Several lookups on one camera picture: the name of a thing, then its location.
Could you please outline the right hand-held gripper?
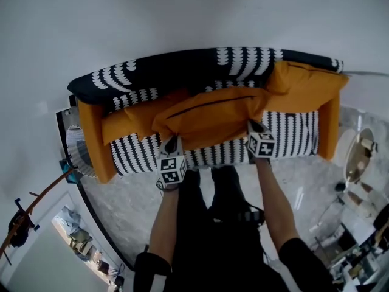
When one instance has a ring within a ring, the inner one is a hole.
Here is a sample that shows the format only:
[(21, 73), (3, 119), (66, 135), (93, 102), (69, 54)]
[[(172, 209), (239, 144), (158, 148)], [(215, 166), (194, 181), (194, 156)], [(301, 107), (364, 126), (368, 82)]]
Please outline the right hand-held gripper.
[(248, 151), (256, 158), (271, 158), (275, 149), (275, 139), (267, 126), (255, 120), (247, 122)]

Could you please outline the black waist pack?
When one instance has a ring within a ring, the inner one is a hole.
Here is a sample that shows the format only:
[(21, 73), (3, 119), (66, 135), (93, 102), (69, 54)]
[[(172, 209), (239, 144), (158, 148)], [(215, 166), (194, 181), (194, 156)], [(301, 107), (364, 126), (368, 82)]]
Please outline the black waist pack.
[(264, 211), (255, 207), (254, 211), (246, 211), (238, 214), (238, 221), (242, 223), (252, 223), (262, 225), (265, 222)]

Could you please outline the person's black shirt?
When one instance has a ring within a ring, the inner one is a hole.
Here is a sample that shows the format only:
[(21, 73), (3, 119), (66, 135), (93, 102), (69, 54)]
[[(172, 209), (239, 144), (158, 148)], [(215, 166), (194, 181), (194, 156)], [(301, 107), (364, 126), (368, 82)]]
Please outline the person's black shirt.
[(171, 263), (150, 248), (140, 253), (133, 291), (337, 292), (329, 271), (301, 238), (289, 240), (277, 254), (285, 273), (265, 263), (255, 224), (177, 219)]

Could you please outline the person's black trousers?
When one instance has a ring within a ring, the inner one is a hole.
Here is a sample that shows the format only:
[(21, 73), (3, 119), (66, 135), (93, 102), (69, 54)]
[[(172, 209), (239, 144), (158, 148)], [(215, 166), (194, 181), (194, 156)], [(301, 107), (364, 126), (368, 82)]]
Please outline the person's black trousers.
[(211, 206), (207, 207), (200, 188), (200, 172), (186, 172), (184, 181), (179, 184), (177, 219), (184, 223), (241, 223), (238, 214), (254, 211), (255, 206), (246, 201), (236, 168), (223, 166), (211, 169), (211, 174), (215, 193)]

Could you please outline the wooden coat rack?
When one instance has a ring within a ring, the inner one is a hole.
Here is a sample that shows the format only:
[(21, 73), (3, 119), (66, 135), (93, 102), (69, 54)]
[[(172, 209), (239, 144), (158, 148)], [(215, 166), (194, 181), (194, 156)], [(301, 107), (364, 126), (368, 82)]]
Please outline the wooden coat rack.
[[(52, 182), (51, 184), (49, 184), (40, 194), (37, 194), (37, 193), (33, 193), (33, 192), (29, 192), (29, 194), (31, 196), (34, 196), (35, 199), (31, 202), (31, 204), (28, 206), (27, 209), (24, 209), (21, 205), (20, 205), (20, 201), (21, 199), (20, 198), (17, 198), (14, 200), (14, 203), (16, 204), (18, 210), (21, 210), (21, 211), (24, 211), (24, 217), (21, 219), (21, 221), (24, 221), (25, 218), (27, 217), (30, 217), (31, 219), (31, 215), (32, 215), (32, 212), (34, 210), (34, 208), (36, 208), (36, 206), (42, 201), (42, 199), (58, 184), (60, 183), (63, 179), (66, 179), (69, 175), (73, 174), (73, 172), (75, 171), (74, 168), (70, 167), (68, 171), (64, 172), (62, 175), (60, 175), (54, 182)], [(33, 231), (37, 231), (40, 226), (38, 224), (35, 224), (33, 221), (32, 223), (35, 225), (35, 227), (32, 229)], [(11, 263), (11, 260), (10, 258), (8, 257), (7, 253), (6, 253), (6, 249), (9, 248), (11, 245), (10, 245), (10, 239), (11, 237), (13, 236), (13, 234), (15, 233), (16, 231), (16, 226), (12, 229), (11, 232), (8, 231), (8, 234), (6, 236), (6, 238), (4, 239), (1, 247), (0, 247), (0, 259), (4, 256), (7, 263), (12, 266), (12, 263)]]

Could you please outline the cluttered white desk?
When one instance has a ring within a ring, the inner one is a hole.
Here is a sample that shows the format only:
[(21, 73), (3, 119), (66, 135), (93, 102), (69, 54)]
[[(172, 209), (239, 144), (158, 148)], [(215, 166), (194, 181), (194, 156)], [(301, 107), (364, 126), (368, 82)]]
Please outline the cluttered white desk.
[(315, 238), (313, 253), (323, 262), (337, 292), (385, 291), (389, 251), (374, 244), (376, 230), (363, 221), (341, 220), (324, 238)]

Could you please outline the olive green cloth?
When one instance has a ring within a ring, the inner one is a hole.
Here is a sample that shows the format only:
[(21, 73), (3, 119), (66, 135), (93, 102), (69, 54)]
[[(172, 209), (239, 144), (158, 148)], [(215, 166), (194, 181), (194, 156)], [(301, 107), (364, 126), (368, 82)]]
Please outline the olive green cloth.
[(87, 242), (91, 242), (93, 238), (89, 235), (89, 232), (85, 231), (84, 229), (79, 229), (70, 235), (71, 243), (70, 247), (74, 247), (77, 244), (85, 244)]

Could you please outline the pale blue cloth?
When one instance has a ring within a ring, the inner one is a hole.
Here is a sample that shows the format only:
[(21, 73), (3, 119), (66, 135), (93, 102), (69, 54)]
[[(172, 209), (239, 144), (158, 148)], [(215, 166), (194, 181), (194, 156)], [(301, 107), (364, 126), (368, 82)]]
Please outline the pale blue cloth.
[(68, 207), (64, 206), (59, 214), (61, 221), (71, 229), (76, 229), (80, 227), (81, 215), (74, 211), (70, 210)]

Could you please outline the black hanging bag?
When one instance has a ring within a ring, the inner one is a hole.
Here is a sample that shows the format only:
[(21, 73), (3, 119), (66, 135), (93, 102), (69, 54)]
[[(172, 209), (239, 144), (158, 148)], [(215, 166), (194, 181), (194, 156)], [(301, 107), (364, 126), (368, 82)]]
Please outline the black hanging bag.
[(23, 246), (29, 236), (29, 231), (35, 227), (30, 217), (27, 217), (24, 219), (24, 221), (21, 221), (23, 217), (24, 211), (17, 211), (17, 213), (10, 220), (8, 226), (9, 232), (11, 232), (15, 226), (17, 227), (15, 233), (10, 239), (10, 245), (12, 245), (14, 248)]

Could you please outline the black white woven basket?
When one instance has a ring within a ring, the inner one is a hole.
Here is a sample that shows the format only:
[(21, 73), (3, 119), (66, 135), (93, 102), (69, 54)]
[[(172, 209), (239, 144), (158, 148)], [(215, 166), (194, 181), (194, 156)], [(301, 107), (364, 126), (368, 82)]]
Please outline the black white woven basket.
[(70, 125), (66, 130), (66, 145), (72, 165), (84, 176), (96, 178), (89, 156), (83, 129), (78, 125)]

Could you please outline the orange cushion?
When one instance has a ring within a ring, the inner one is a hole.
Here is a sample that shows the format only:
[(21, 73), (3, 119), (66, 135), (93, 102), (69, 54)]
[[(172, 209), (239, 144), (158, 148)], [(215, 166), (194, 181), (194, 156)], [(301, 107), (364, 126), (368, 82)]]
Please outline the orange cushion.
[(308, 64), (278, 61), (267, 79), (267, 111), (307, 113), (337, 97), (349, 78)]
[(156, 100), (141, 102), (124, 109), (129, 120), (130, 133), (136, 133), (140, 140), (152, 136), (154, 118), (161, 112), (191, 97), (186, 88), (178, 89)]
[(247, 136), (247, 123), (260, 121), (270, 94), (260, 88), (230, 87), (198, 94), (160, 112), (152, 128), (184, 150), (211, 147)]

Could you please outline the white roller blind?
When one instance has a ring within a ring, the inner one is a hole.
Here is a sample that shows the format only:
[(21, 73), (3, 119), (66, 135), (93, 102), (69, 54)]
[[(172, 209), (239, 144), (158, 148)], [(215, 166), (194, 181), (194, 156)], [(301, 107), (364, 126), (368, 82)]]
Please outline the white roller blind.
[(49, 223), (12, 275), (2, 280), (8, 292), (107, 292), (108, 284), (79, 259), (64, 232)]

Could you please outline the person's right forearm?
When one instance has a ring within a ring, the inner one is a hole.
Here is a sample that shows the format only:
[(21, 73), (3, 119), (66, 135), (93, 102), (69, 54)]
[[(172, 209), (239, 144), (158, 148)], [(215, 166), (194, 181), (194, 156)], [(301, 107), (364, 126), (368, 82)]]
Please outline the person's right forearm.
[(254, 161), (261, 188), (265, 221), (275, 249), (280, 252), (286, 242), (300, 238), (294, 214), (268, 161), (262, 158), (255, 158)]

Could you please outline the person's left forearm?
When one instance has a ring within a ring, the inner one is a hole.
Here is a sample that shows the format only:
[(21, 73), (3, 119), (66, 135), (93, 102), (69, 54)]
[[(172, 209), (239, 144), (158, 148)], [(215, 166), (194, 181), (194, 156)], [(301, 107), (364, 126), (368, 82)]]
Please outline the person's left forearm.
[(164, 192), (150, 234), (150, 253), (171, 263), (177, 235), (177, 206), (179, 201), (178, 186)]

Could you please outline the white round side table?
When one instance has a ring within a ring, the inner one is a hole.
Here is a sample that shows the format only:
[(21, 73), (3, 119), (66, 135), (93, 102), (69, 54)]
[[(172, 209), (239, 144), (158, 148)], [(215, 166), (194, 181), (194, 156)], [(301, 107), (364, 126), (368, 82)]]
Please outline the white round side table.
[(377, 152), (378, 144), (370, 128), (356, 131), (340, 127), (336, 150), (331, 161), (342, 169), (346, 182), (356, 183)]

